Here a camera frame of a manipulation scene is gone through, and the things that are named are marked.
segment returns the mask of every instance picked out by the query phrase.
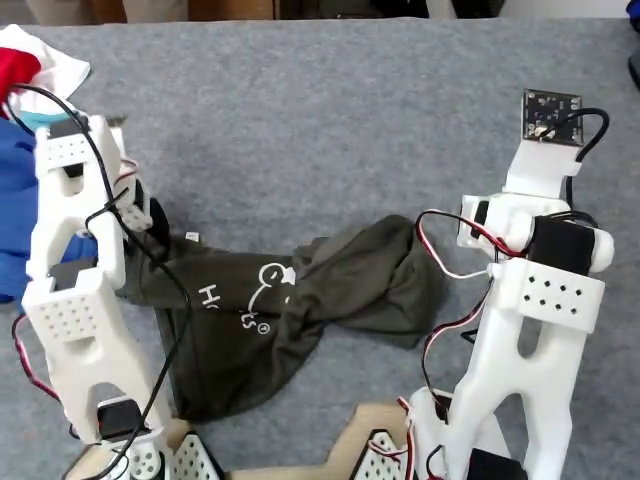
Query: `wooden base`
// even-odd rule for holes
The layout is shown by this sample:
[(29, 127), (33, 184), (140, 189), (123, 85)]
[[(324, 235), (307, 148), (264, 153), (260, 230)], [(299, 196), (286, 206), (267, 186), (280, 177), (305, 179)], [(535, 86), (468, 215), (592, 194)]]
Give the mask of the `wooden base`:
[[(405, 411), (395, 404), (359, 405), (331, 449), (324, 465), (237, 470), (228, 473), (227, 478), (229, 480), (326, 480), (328, 478), (348, 480), (372, 430), (388, 430), (396, 445), (405, 443), (407, 432), (405, 416)], [(171, 448), (177, 448), (188, 431), (187, 422), (172, 420), (168, 430)], [(94, 475), (105, 467), (111, 456), (111, 452), (105, 452), (99, 447), (90, 447), (67, 472), (64, 479), (80, 480)]]

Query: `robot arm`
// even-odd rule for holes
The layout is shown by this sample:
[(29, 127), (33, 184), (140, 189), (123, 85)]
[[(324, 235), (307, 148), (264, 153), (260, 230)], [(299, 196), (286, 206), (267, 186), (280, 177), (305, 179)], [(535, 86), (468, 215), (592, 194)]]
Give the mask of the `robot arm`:
[[(437, 418), (424, 389), (412, 397), (420, 419), (414, 418), (418, 476), (438, 446), (438, 455), (429, 459), (431, 470), (447, 480), (561, 476), (572, 428), (570, 401), (604, 293), (604, 283), (589, 274), (606, 269), (614, 254), (611, 235), (593, 221), (574, 221), (590, 217), (560, 199), (563, 181), (578, 173), (587, 148), (580, 117), (572, 114), (580, 107), (576, 96), (525, 91), (522, 141), (502, 192), (463, 197), (462, 217), (522, 255), (502, 255), (500, 263), (489, 265), (491, 289), (446, 420)], [(600, 138), (608, 118), (603, 123)], [(496, 254), (481, 232), (462, 222), (457, 243), (492, 259)], [(541, 334), (535, 352), (523, 357), (518, 341), (524, 322), (532, 319), (542, 322)], [(494, 411), (514, 393), (523, 398), (529, 432), (524, 468), (504, 458), (508, 449), (494, 428)]]
[[(22, 305), (44, 347), (52, 387), (83, 443), (99, 443), (115, 452), (130, 446), (114, 457), (110, 472), (92, 479), (151, 480), (161, 475), (170, 480), (176, 478), (174, 461), (195, 450), (202, 459), (200, 470), (185, 469), (177, 478), (202, 474), (217, 479), (217, 470), (194, 435), (179, 450), (179, 458), (169, 450), (165, 427), (170, 409), (165, 396), (156, 396), (143, 418), (156, 379), (115, 295), (125, 283), (123, 245), (128, 238), (114, 213), (105, 209), (109, 204), (105, 182), (128, 232), (151, 228), (150, 199), (137, 169), (122, 170), (122, 155), (106, 120), (100, 116), (79, 119), (104, 168), (73, 119), (36, 133), (38, 221), (27, 263), (31, 281)], [(96, 239), (97, 258), (60, 263), (75, 234)], [(100, 384), (116, 387), (122, 396), (98, 404), (94, 393)], [(134, 432), (138, 434), (131, 441)]]

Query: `printed logo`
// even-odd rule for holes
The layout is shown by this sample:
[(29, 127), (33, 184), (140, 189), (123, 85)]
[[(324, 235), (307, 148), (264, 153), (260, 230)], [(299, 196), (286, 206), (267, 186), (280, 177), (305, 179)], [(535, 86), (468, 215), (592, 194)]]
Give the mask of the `printed logo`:
[[(284, 285), (285, 283), (295, 285), (296, 272), (293, 267), (285, 267), (280, 263), (268, 263), (260, 268), (260, 272), (258, 272), (258, 281), (260, 282), (260, 286), (251, 296), (249, 305), (247, 306), (247, 313), (242, 314), (240, 316), (240, 320), (242, 321), (242, 326), (244, 328), (256, 328), (260, 335), (266, 335), (271, 331), (271, 325), (266, 322), (258, 324), (258, 322), (254, 320), (258, 315), (254, 310), (256, 300), (262, 292), (268, 288), (273, 288), (275, 285)], [(289, 303), (289, 297), (285, 298), (284, 303)]]

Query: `blue cloth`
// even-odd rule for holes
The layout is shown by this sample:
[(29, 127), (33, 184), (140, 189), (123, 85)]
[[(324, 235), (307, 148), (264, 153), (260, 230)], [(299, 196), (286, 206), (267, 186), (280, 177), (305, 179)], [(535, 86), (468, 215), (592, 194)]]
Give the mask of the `blue cloth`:
[(629, 2), (629, 5), (627, 5), (627, 13), (632, 21), (640, 18), (640, 1), (632, 0)]
[[(21, 300), (31, 231), (38, 218), (35, 138), (0, 119), (0, 302)], [(73, 237), (63, 262), (97, 255), (95, 240)]]

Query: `gray carpet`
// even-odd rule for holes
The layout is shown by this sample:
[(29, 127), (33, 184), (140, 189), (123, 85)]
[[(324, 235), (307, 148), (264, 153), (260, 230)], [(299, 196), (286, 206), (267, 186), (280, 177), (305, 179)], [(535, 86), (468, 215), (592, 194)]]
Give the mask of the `gray carpet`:
[[(522, 89), (584, 95), (607, 109), (610, 134), (576, 180), (576, 201), (614, 235), (614, 265), (573, 402), (564, 478), (637, 478), (640, 451), (640, 93), (626, 59), (638, 46), (615, 20), (290, 22), (30, 28), (94, 65), (74, 97), (128, 115), (133, 158), (177, 229), (230, 249), (287, 252), (353, 222), (426, 207), (455, 209), (464, 193), (502, 185), (519, 135)], [(589, 123), (588, 130), (595, 131)], [(486, 262), (454, 247), (458, 269)], [(472, 305), (482, 281), (452, 286), (439, 315)], [(148, 309), (125, 308), (159, 367)], [(23, 378), (0, 337), (0, 478), (57, 478), (80, 451), (59, 408)], [(26, 336), (34, 363), (43, 360)], [(429, 368), (452, 388), (468, 344), (437, 344)], [(321, 463), (358, 402), (420, 387), (417, 351), (330, 328), (294, 380), (267, 404), (200, 429), (226, 469)], [(516, 455), (524, 424), (500, 410)]]

